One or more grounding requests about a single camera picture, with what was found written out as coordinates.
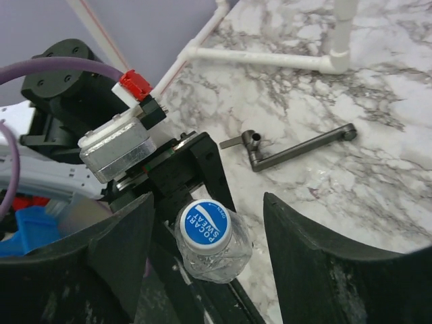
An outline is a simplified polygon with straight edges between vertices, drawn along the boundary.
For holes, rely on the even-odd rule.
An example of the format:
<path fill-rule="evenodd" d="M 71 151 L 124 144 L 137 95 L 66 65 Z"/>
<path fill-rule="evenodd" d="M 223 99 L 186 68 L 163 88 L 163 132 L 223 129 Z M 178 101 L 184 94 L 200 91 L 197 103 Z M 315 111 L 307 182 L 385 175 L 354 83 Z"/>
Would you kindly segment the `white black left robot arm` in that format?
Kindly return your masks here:
<path fill-rule="evenodd" d="M 112 78 L 85 70 L 26 76 L 22 94 L 36 109 L 19 142 L 56 162 L 80 165 L 78 140 L 126 110 L 110 92 Z M 233 206 L 221 158 L 207 133 L 182 134 L 155 152 L 128 162 L 132 184 L 108 182 L 103 198 L 114 214 L 27 256 L 1 261 L 2 323 L 131 323 L 150 319 L 146 296 L 167 301 L 180 323 L 233 323 L 244 318 L 237 283 L 193 279 L 173 266 L 180 258 L 169 226 L 205 185 L 212 197 Z"/>

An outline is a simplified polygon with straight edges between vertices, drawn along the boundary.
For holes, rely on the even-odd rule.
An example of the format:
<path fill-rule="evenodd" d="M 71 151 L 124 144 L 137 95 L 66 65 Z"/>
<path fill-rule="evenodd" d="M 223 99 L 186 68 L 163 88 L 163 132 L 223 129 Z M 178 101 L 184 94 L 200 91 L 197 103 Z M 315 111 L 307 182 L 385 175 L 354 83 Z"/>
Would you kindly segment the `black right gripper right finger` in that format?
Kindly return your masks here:
<path fill-rule="evenodd" d="M 400 254 L 347 238 L 263 197 L 284 323 L 430 323 L 431 249 Z"/>

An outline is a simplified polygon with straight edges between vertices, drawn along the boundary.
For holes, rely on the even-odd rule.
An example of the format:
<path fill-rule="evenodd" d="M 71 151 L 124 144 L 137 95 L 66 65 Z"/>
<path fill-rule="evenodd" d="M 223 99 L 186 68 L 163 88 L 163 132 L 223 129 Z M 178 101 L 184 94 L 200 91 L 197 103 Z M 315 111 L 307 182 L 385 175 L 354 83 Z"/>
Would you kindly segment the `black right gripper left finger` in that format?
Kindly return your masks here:
<path fill-rule="evenodd" d="M 154 198 L 26 256 L 1 258 L 2 323 L 133 323 Z"/>

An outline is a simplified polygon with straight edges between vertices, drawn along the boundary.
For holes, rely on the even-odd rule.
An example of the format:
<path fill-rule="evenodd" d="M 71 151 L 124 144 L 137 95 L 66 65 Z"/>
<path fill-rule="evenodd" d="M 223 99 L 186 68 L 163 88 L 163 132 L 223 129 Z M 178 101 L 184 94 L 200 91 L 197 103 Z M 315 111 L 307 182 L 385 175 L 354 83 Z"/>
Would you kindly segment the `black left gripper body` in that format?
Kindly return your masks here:
<path fill-rule="evenodd" d="M 173 236 L 176 216 L 201 185 L 211 197 L 233 205 L 216 144 L 207 133 L 195 132 L 163 144 L 111 183 L 112 211 L 147 192 L 155 197 L 151 274 L 143 281 L 137 323 L 225 323 L 231 317 L 231 287 L 186 274 Z"/>

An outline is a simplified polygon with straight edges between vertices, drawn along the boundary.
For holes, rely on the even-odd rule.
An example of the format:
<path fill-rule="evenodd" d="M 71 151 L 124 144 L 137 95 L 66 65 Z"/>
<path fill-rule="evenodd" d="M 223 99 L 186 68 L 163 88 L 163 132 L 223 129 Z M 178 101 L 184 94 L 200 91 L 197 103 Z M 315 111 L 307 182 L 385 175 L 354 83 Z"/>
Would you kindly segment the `blue white cap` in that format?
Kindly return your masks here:
<path fill-rule="evenodd" d="M 180 215 L 179 226 L 186 246 L 201 255 L 221 252 L 232 237 L 230 213 L 213 199 L 195 200 L 187 205 Z"/>

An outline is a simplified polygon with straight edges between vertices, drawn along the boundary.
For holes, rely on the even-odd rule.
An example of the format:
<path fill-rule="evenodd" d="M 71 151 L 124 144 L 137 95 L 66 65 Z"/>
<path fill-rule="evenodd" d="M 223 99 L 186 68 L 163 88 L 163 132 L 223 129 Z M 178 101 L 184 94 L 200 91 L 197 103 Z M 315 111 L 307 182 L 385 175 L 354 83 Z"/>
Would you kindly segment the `clear plastic bottle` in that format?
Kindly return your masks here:
<path fill-rule="evenodd" d="M 185 208 L 179 212 L 175 221 L 174 236 L 187 272 L 194 278 L 217 284 L 233 281 L 241 274 L 252 256 L 253 243 L 243 216 L 226 208 L 232 221 L 229 244 L 217 254 L 201 255 L 190 250 L 180 235 L 179 220 Z"/>

